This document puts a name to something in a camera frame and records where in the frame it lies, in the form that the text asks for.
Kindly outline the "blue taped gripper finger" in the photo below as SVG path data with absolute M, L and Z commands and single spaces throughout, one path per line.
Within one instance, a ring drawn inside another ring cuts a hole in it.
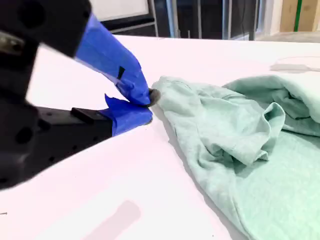
M 102 110 L 40 107 L 32 162 L 56 163 L 153 119 L 147 107 L 108 96 L 105 102 Z
M 36 42 L 103 74 L 129 102 L 151 107 L 160 99 L 137 58 L 98 21 L 88 0 L 20 0 L 17 16 Z

